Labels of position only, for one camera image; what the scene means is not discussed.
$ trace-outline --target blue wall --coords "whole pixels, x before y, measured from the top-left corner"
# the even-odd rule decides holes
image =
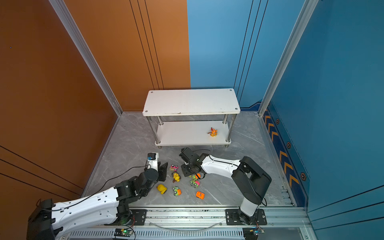
[[[260,101],[304,0],[188,0],[191,88],[234,88]]]
[[[384,217],[383,13],[383,1],[319,1],[272,98],[311,180],[321,240],[383,223],[369,221]]]

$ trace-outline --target white shelf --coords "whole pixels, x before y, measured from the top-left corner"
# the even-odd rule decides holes
[[[211,137],[211,127],[217,129],[217,136]],[[157,135],[160,144],[157,146],[190,146],[190,145],[228,145],[228,123],[223,121],[181,121],[164,122],[159,125]]]
[[[151,90],[144,116],[238,114],[240,107],[232,88]]]

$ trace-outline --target orange dragon toy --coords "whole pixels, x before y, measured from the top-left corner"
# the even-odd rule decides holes
[[[217,130],[215,130],[214,128],[211,127],[211,131],[208,134],[211,134],[212,137],[216,137]]]

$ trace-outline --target gray marble floor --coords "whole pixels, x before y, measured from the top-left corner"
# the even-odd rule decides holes
[[[164,121],[191,121],[191,120],[220,120],[223,115],[210,116],[174,116],[163,117]],[[241,159],[249,156],[259,164],[272,178],[265,196],[268,206],[284,205],[281,195],[281,178],[278,169],[269,158],[260,134],[260,129],[256,123],[253,112],[241,112],[235,121],[232,132],[232,144],[228,148],[225,146],[189,146],[193,151],[198,149],[208,149],[215,157],[225,159]],[[181,166],[184,162],[179,157],[180,150],[184,146],[165,146],[158,149],[154,145],[153,133],[148,125],[148,121],[139,112],[124,112],[112,135],[107,149],[98,165],[95,174],[90,182],[86,195],[94,194],[105,183],[106,180],[118,176],[133,166],[144,166],[147,153],[158,152],[161,163],[168,162],[169,166],[175,164]],[[104,189],[112,187],[125,179],[137,176],[143,168],[134,168],[119,178],[109,181]],[[190,178],[182,176],[180,182],[172,183],[171,171],[167,170],[167,178],[164,184],[168,191],[163,195],[153,188],[148,196],[143,197],[131,206],[148,205],[231,205],[240,206],[243,195],[232,179],[216,174],[207,174],[201,180],[198,188],[190,185]],[[174,196],[172,187],[178,186],[182,194]],[[201,191],[205,194],[203,200],[196,198],[196,192]]]

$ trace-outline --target yellow duck toy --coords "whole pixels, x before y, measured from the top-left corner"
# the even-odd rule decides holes
[[[177,172],[174,172],[172,174],[173,176],[173,182],[179,182],[180,181],[180,175]]]
[[[157,189],[160,191],[161,194],[163,194],[163,193],[165,193],[167,191],[167,188],[164,185],[162,185],[162,184],[159,184],[157,186]]]

